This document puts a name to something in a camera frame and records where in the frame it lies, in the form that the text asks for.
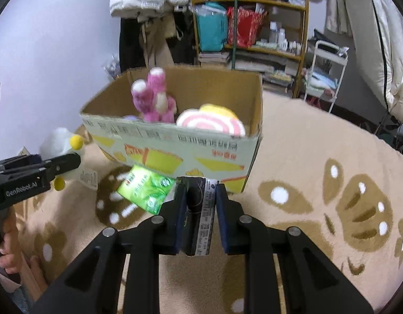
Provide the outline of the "person's left hand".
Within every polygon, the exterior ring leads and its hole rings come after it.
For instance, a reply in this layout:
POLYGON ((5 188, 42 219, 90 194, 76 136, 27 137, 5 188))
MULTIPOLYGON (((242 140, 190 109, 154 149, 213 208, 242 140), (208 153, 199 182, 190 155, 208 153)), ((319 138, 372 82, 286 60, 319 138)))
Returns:
MULTIPOLYGON (((0 267, 3 268, 8 275, 20 273, 22 268, 22 250, 18 241, 18 228, 16 227, 16 216, 14 208, 8 209, 8 216, 3 221, 3 242, 0 245, 0 267)), ((41 292, 48 288, 48 284, 43 275, 40 266, 40 259, 32 256, 28 262, 30 271, 33 274, 41 292)))

